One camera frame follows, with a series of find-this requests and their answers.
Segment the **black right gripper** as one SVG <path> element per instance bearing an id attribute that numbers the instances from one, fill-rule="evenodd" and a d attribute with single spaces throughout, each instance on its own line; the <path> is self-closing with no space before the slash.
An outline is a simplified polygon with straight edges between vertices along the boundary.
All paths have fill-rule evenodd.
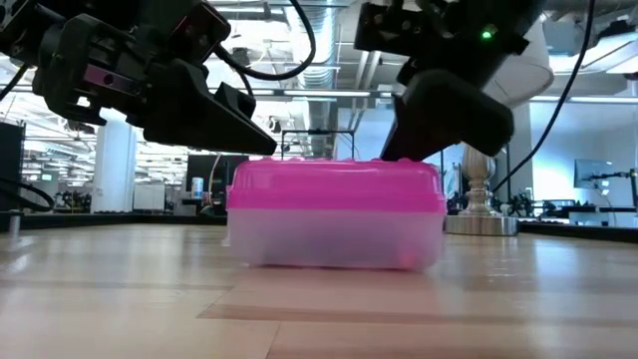
<path id="1" fill-rule="evenodd" d="M 546 0 L 418 0 L 418 11 L 364 3 L 354 48 L 406 56 L 397 75 L 406 86 L 393 97 L 395 121 L 381 151 L 386 162 L 420 162 L 466 143 L 495 156 L 514 133 L 512 111 L 483 86 L 511 55 L 529 45 L 524 35 Z"/>

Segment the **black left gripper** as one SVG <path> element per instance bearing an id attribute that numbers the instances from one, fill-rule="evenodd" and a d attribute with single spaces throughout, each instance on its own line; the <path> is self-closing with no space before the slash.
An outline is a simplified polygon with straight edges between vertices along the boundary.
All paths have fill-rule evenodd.
<path id="1" fill-rule="evenodd" d="M 208 89 L 204 63 L 229 33 L 206 0 L 0 0 L 0 53 L 35 68 L 55 114 L 102 126 L 109 108 L 150 142 L 270 156 L 256 100 Z"/>

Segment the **clear box with pink lid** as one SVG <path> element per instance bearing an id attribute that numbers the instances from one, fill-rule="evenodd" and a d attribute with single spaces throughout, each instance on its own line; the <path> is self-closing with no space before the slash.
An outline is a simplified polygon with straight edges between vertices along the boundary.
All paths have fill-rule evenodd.
<path id="1" fill-rule="evenodd" d="M 249 265 L 421 271 L 443 251 L 446 201 L 422 162 L 250 161 L 227 194 L 230 249 Z"/>

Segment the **black monitor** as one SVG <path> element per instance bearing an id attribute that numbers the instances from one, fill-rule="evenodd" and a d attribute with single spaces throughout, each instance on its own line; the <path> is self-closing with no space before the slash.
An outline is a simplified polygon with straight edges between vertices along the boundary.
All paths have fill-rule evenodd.
<path id="1" fill-rule="evenodd" d="M 248 156 L 241 155 L 189 155 L 186 166 L 185 191 L 190 194 L 183 203 L 203 201 L 191 197 L 191 179 L 204 179 L 203 194 L 208 193 L 212 200 L 226 202 L 227 188 L 232 185 L 237 167 L 248 161 Z"/>

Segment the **lamp with white shade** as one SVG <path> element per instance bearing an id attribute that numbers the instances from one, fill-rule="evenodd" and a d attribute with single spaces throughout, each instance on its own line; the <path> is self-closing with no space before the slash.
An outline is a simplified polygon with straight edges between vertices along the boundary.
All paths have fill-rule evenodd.
<path id="1" fill-rule="evenodd" d="M 529 42 L 524 52 L 508 57 L 484 88 L 487 95 L 511 110 L 544 92 L 554 80 L 540 20 L 533 23 L 524 39 Z M 494 158 L 466 145 L 461 173 L 469 180 L 468 205 L 459 214 L 446 217 L 446 232 L 515 236 L 517 220 L 490 205 L 492 192 L 488 182 L 495 173 Z"/>

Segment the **white pillar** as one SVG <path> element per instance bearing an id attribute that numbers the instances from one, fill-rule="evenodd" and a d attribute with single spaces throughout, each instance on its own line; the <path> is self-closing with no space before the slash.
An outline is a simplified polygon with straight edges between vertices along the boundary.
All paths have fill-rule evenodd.
<path id="1" fill-rule="evenodd" d="M 107 123 L 97 131 L 91 212 L 129 212 L 133 208 L 137 132 L 126 116 L 102 109 Z"/>

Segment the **dark screen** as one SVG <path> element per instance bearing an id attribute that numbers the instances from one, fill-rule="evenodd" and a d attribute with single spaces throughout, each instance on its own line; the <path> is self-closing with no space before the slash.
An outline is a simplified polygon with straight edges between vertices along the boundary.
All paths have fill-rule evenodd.
<path id="1" fill-rule="evenodd" d="M 20 181 L 23 155 L 24 129 L 16 125 L 0 122 L 0 179 Z M 21 194 L 15 184 L 0 181 L 0 189 L 13 194 Z M 15 200 L 0 193 L 0 211 L 17 208 Z"/>

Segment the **silver air duct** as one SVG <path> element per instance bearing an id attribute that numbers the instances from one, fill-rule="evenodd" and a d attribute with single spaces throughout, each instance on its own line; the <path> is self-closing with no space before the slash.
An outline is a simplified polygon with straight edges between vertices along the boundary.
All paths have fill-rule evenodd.
<path id="1" fill-rule="evenodd" d="M 298 85 L 303 90 L 332 90 L 335 88 L 335 73 L 331 69 L 336 59 L 335 40 L 337 37 L 337 16 L 335 8 L 303 7 L 316 40 L 316 52 L 313 65 L 309 66 L 298 76 Z M 307 58 L 310 51 L 306 29 L 294 8 L 286 10 L 292 40 L 292 54 L 294 62 L 301 62 Z M 331 130 L 335 124 L 332 103 L 327 100 L 310 101 L 306 116 L 309 130 Z"/>

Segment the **wall mounted monitor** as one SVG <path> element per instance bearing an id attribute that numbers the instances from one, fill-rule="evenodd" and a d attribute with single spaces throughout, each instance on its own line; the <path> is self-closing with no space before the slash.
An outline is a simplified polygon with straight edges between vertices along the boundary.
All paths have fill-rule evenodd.
<path id="1" fill-rule="evenodd" d="M 603 175 L 613 173 L 609 161 L 577 159 L 574 161 L 573 186 L 581 189 L 595 189 Z"/>

